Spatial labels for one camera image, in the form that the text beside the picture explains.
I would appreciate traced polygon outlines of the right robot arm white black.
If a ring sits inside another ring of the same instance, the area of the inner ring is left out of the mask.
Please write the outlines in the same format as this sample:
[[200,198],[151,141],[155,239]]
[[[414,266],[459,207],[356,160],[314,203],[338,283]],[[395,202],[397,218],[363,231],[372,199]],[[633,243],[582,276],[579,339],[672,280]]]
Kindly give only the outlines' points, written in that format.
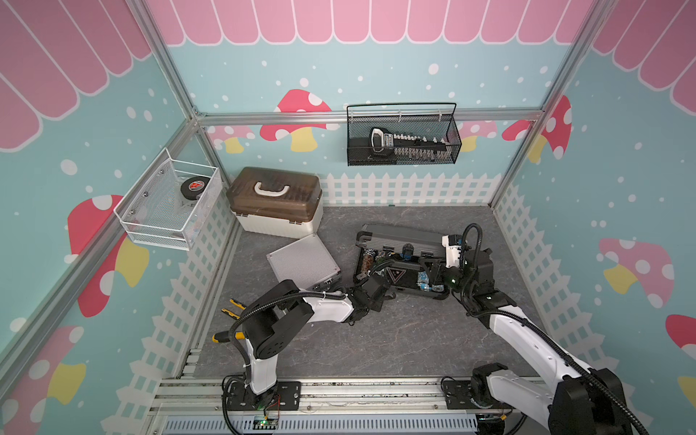
[[495,288],[489,253],[446,246],[444,285],[468,316],[507,342],[542,379],[534,384],[503,364],[473,370],[469,395],[480,408],[507,404],[552,434],[645,434],[629,409],[622,382],[568,353]]

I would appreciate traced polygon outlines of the black plastic poker case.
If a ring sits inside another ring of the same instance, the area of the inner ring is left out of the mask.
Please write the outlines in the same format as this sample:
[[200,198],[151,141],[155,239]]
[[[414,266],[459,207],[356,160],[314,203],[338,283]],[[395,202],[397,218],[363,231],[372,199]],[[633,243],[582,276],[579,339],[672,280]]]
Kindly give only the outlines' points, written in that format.
[[[446,266],[445,249],[442,246],[443,236],[448,235],[384,224],[363,225],[356,235],[355,245],[359,248],[359,257],[353,274],[353,282],[358,283],[368,276],[361,273],[361,262],[364,250],[373,249],[377,251],[377,257],[370,272],[383,265],[384,268],[378,270],[377,273],[389,280],[386,277],[388,266],[413,269],[418,273],[426,272],[431,279],[431,284],[444,286],[443,272],[448,267]],[[423,292],[417,285],[415,288],[402,288],[391,284],[391,289],[435,300],[444,300],[450,294],[445,287],[443,293]]]

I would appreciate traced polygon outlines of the silver aluminium poker case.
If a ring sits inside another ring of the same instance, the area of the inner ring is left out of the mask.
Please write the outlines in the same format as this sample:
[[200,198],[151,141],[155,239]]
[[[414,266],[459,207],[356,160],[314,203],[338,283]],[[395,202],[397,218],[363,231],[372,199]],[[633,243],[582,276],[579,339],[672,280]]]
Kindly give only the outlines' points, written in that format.
[[279,282],[291,280],[301,290],[330,291],[341,283],[342,270],[317,234],[279,248],[266,258]]

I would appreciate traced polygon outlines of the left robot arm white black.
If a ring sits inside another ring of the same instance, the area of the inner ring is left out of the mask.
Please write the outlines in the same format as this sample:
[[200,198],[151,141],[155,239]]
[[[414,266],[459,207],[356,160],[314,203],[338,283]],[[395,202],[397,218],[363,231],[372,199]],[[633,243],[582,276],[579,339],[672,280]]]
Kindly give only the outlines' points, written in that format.
[[244,360],[244,386],[257,398],[277,389],[277,359],[306,324],[354,324],[378,313],[390,289],[377,273],[357,286],[333,292],[300,289],[286,279],[235,316],[227,331],[215,333],[216,344],[230,343]]

